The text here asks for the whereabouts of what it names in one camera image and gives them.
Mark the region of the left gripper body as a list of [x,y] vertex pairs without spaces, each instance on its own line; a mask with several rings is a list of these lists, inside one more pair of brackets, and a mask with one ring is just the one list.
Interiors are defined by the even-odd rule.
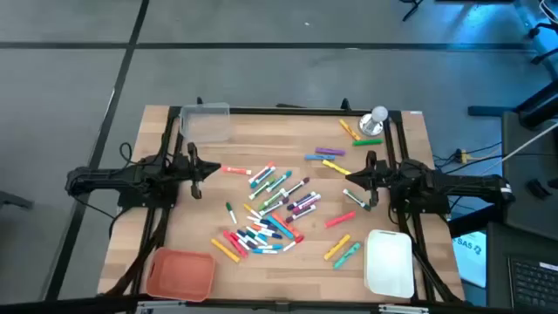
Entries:
[[187,156],[178,153],[174,156],[172,166],[174,171],[174,179],[176,181],[190,181],[191,195],[196,200],[202,197],[199,188],[201,173],[198,167],[197,147],[193,142],[187,143]]

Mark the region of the yellow highlighter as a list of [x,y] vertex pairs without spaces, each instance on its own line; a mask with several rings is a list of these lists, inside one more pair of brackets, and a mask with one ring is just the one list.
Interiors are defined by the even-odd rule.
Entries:
[[345,234],[335,245],[333,245],[324,255],[323,259],[328,261],[331,259],[349,240],[351,239],[350,234]]
[[339,123],[354,141],[361,140],[361,137],[343,119],[340,119]]
[[220,250],[223,254],[225,254],[229,259],[231,259],[232,261],[234,261],[235,263],[240,262],[240,257],[237,256],[235,253],[233,253],[231,250],[229,250],[227,247],[225,247],[221,242],[219,242],[217,239],[212,238],[210,240],[210,242],[218,249]]
[[329,160],[322,160],[323,165],[325,165],[326,167],[332,168],[334,170],[336,170],[337,172],[339,172],[340,174],[343,175],[348,175],[351,174],[351,171],[338,166],[337,164],[335,164],[334,162],[331,162]]

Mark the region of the clear plastic bin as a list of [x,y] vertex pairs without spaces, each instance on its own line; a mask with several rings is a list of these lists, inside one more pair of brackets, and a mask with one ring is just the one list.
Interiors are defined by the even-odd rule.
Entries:
[[180,134],[195,144],[227,141],[230,137],[228,103],[186,105],[180,109]]

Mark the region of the pink highlighter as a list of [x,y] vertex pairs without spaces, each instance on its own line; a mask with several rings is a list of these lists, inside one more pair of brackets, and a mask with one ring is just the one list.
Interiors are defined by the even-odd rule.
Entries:
[[248,252],[245,250],[245,248],[239,243],[238,239],[236,238],[235,235],[233,235],[231,232],[224,230],[223,231],[223,236],[235,247],[236,251],[244,258],[246,258],[248,256]]
[[336,218],[333,218],[333,219],[328,220],[328,221],[324,224],[324,227],[325,227],[326,229],[332,228],[332,227],[334,227],[334,226],[336,226],[336,225],[338,225],[338,224],[340,224],[340,223],[342,223],[342,222],[346,222],[346,221],[352,220],[352,219],[354,219],[355,217],[356,217],[356,212],[355,212],[355,211],[351,211],[351,212],[349,212],[349,213],[347,213],[347,214],[340,215],[340,216],[338,216],[338,217],[336,217]]

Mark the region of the red whiteboard marker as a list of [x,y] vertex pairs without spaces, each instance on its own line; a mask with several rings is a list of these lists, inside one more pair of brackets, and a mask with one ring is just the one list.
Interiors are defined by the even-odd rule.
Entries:
[[273,161],[270,161],[260,172],[258,172],[257,174],[255,174],[253,177],[251,177],[250,179],[248,179],[249,183],[254,182],[256,179],[260,178],[261,176],[263,176],[268,170],[270,170],[273,166],[275,165],[275,163]]

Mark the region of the teal whiteboard marker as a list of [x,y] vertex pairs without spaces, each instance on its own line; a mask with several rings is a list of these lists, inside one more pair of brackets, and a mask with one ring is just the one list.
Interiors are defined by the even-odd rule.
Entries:
[[273,166],[270,170],[268,170],[263,176],[261,176],[260,178],[256,179],[254,182],[250,183],[250,187],[251,188],[256,188],[262,181],[264,181],[268,176],[270,176],[274,171],[276,170],[276,167]]
[[276,189],[281,184],[283,184],[291,175],[292,175],[292,172],[290,170],[288,170],[282,176],[280,176],[278,179],[276,179],[271,185],[269,185],[266,188],[266,191],[268,193],[270,193],[272,190]]

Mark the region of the purple whiteboard marker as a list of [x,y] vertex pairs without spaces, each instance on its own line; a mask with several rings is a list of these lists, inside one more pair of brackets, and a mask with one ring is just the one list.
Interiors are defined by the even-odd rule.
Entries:
[[265,209],[260,210],[259,215],[265,216],[265,215],[271,213],[272,211],[280,208],[282,205],[287,204],[288,202],[289,202],[289,198],[285,197],[285,198],[281,199],[280,201],[277,201],[276,203],[267,206]]
[[283,197],[288,197],[290,195],[292,195],[293,193],[295,193],[298,189],[300,189],[301,187],[303,187],[305,184],[307,184],[310,181],[309,177],[305,177],[303,178],[301,181],[299,181],[295,186],[293,186],[292,188],[290,188],[289,190],[287,190],[285,193],[283,193]]
[[287,217],[287,218],[285,219],[285,221],[286,221],[286,223],[292,223],[293,221],[295,221],[295,220],[297,220],[297,219],[303,217],[304,215],[307,215],[307,214],[309,214],[309,213],[311,213],[311,212],[313,212],[313,211],[315,211],[315,210],[316,210],[316,206],[315,206],[315,205],[310,205],[309,207],[304,208],[304,209],[303,209],[301,212],[299,212],[298,214],[293,214],[293,215]]
[[307,195],[302,197],[300,200],[294,201],[291,204],[289,204],[287,206],[287,210],[292,211],[295,207],[300,206],[301,204],[305,203],[308,199],[311,199],[314,196],[316,196],[316,192],[312,191],[311,193],[308,193]]

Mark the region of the red cap pen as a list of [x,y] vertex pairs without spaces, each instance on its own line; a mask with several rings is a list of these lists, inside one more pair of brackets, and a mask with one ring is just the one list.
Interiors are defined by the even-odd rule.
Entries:
[[294,239],[291,243],[287,244],[287,245],[282,249],[282,251],[283,251],[283,252],[288,251],[289,249],[295,247],[295,246],[296,246],[298,243],[300,243],[303,239],[304,239],[304,236],[303,236],[303,235],[300,235],[300,236],[295,237],[295,239]]
[[236,234],[230,233],[230,235],[237,241],[245,250],[250,251],[250,247]]

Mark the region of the mint green highlighter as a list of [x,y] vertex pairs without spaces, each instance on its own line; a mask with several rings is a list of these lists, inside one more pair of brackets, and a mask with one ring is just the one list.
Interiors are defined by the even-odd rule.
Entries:
[[361,243],[355,242],[346,252],[344,252],[339,257],[338,260],[335,261],[333,268],[335,270],[341,268],[351,256],[354,256],[358,252],[360,248],[361,248]]

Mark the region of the purple cap pen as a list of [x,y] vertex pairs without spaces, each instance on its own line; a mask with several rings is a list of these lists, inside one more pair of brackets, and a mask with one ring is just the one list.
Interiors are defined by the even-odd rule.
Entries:
[[243,232],[242,230],[237,230],[236,232],[237,236],[239,238],[241,238],[251,249],[257,249],[258,248],[258,242],[256,240],[254,240],[252,237],[250,237],[248,234],[246,234],[245,232]]

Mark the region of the teal green cap pen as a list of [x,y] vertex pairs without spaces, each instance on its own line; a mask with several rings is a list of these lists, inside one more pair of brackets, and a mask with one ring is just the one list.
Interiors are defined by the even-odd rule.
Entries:
[[267,238],[265,237],[265,235],[259,233],[258,231],[247,227],[247,231],[254,237],[255,240],[257,240],[259,243],[261,243],[264,246],[267,246]]

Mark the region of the white translucent plastic bin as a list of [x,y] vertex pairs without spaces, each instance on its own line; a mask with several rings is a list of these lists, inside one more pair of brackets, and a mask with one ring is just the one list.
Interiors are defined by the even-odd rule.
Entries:
[[411,238],[373,229],[365,240],[364,285],[373,293],[398,298],[415,294]]

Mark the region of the teal blue highlighter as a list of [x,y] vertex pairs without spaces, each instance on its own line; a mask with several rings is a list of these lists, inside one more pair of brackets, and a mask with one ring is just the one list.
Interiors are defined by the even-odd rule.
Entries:
[[278,220],[276,220],[275,218],[273,218],[272,216],[267,215],[265,217],[265,219],[267,219],[268,221],[270,221],[271,224],[275,225],[281,232],[283,232],[290,240],[294,240],[295,237],[294,235],[287,229],[285,228]]

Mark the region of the dark grey side table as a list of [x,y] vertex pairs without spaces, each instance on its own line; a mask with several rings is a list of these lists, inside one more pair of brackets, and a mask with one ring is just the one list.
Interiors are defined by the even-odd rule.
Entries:
[[[507,210],[506,224],[558,241],[558,189],[548,182],[558,179],[558,127],[548,120],[534,129],[525,128],[515,113],[502,116],[503,176],[511,184],[515,202]],[[545,200],[534,197],[526,187],[537,179],[552,194]]]

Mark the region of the small black desk item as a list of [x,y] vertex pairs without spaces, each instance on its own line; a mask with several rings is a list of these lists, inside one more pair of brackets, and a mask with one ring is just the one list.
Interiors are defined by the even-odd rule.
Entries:
[[529,180],[526,183],[527,190],[536,198],[545,200],[552,194],[537,179]]

